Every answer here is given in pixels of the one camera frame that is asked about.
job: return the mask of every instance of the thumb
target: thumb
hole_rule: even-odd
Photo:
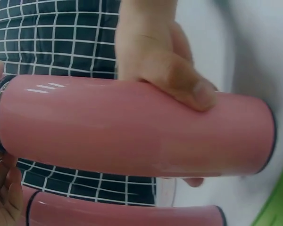
[[[179,55],[164,50],[150,51],[141,65],[141,79],[192,109],[205,111],[215,105],[214,88]]]

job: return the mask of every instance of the pink water bottle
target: pink water bottle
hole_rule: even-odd
[[[132,176],[249,175],[274,145],[273,115],[253,97],[217,93],[199,113],[142,82],[0,80],[0,151],[32,161]]]

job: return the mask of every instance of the human hand holding bottle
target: human hand holding bottle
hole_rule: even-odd
[[[175,22],[176,5],[177,0],[122,0],[118,77],[149,82],[193,110],[207,111],[215,105],[216,87],[194,67],[187,37]],[[203,179],[185,181],[199,186]]]
[[[3,63],[0,62],[0,76]],[[23,207],[21,172],[16,167],[17,158],[0,153],[0,226],[14,226]]]

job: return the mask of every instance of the hand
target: hand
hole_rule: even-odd
[[[22,211],[22,176],[16,163],[17,159],[9,154],[0,161],[0,226],[14,226]]]
[[[216,87],[194,68],[189,42],[176,22],[120,20],[116,31],[118,76],[149,82],[197,111],[216,102]],[[202,178],[185,181],[193,187]]]

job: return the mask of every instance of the pink thermos bottle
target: pink thermos bottle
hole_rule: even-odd
[[[142,82],[9,75],[0,80],[0,151],[132,176],[261,171],[275,145],[269,107],[253,97],[217,97],[199,113]]]

